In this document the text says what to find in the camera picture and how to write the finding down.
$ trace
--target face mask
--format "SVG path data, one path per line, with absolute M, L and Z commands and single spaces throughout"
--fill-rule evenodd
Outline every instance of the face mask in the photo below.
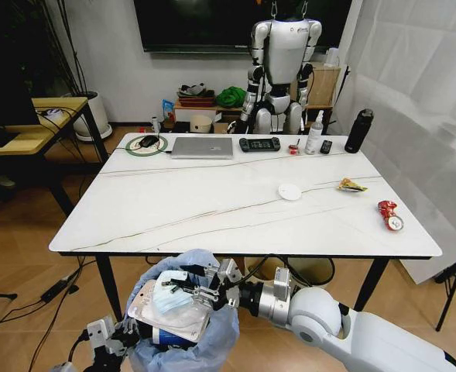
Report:
M 171 279 L 184 281 L 187 277 L 188 273 L 186 271 L 166 270 L 163 271 L 157 278 L 157 282 L 153 290 L 153 303 L 161 314 L 168 312 L 172 308 L 178 308 L 193 302 L 193 295 L 191 293 L 186 293 L 181 290 L 171 293 L 171 290 L 175 286 L 163 285 L 164 282 L 170 281 Z

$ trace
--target green ring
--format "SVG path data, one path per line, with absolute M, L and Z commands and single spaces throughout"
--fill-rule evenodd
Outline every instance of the green ring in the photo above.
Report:
M 154 151 L 153 153 L 136 153 L 135 150 L 131 149 L 131 145 L 132 145 L 132 143 L 134 143 L 136 140 L 138 140 L 140 138 L 145 138 L 145 136 L 135 137 L 134 139 L 129 141 L 128 144 L 126 144 L 126 146 L 125 146 L 126 152 L 129 153 L 130 155 L 133 155 L 134 157 L 151 157 L 152 155 L 156 155 L 158 153 L 163 152 L 168 146 L 167 145 L 167 139 L 165 139 L 162 136 L 159 136 L 159 138 L 162 141 L 164 141 L 164 144 L 163 144 L 163 146 L 160 149 Z

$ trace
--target marble tabletop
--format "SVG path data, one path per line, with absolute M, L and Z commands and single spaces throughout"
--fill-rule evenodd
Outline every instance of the marble tabletop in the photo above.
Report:
M 345 136 L 326 136 L 331 153 L 289 155 L 305 136 L 278 136 L 281 150 L 243 153 L 232 135 L 230 160 L 171 159 L 168 153 L 135 157 L 123 137 L 99 175 L 60 228 L 50 250 L 60 253 L 160 255 L 203 248 L 213 253 L 279 253 L 329 257 L 434 257 L 441 249 L 362 152 L 346 153 Z M 177 136 L 163 133 L 172 150 Z M 250 138 L 267 136 L 251 135 Z M 339 191 L 343 177 L 369 188 Z M 287 201 L 281 184 L 302 197 Z M 377 210 L 398 204 L 405 227 L 389 231 Z

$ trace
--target small red item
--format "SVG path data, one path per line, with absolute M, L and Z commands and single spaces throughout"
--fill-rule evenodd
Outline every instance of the small red item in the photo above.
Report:
M 392 231 L 398 231 L 403 228 L 403 220 L 394 212 L 397 206 L 394 201 L 389 200 L 383 200 L 377 204 L 377 208 L 384 218 L 386 227 Z
M 290 150 L 291 155 L 297 155 L 298 154 L 298 145 L 289 145 L 288 149 Z

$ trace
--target yellow desk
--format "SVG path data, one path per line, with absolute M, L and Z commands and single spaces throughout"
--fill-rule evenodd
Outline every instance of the yellow desk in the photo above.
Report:
M 87 99 L 82 97 L 34 98 L 32 102 L 35 109 L 39 111 L 61 107 L 67 112 L 63 112 L 63 119 L 54 121 L 57 127 L 42 116 L 39 116 L 40 125 L 6 126 L 7 132 L 19 133 L 19 135 L 4 147 L 0 147 L 0 156 L 37 154 L 73 117 L 82 113 Z
M 34 98 L 32 102 L 38 111 L 61 109 L 63 117 L 53 120 L 52 123 L 39 116 L 40 124 L 26 123 L 25 126 L 6 126 L 7 132 L 19 133 L 19 135 L 4 147 L 0 147 L 0 167 L 15 167 L 18 161 L 31 160 L 37 172 L 45 177 L 46 184 L 59 206 L 66 215 L 69 215 L 74 206 L 60 184 L 53 167 L 48 164 L 43 155 L 65 132 L 72 130 L 73 123 L 81 115 L 84 115 L 86 119 L 88 130 L 102 163 L 108 159 L 108 154 L 85 97 Z

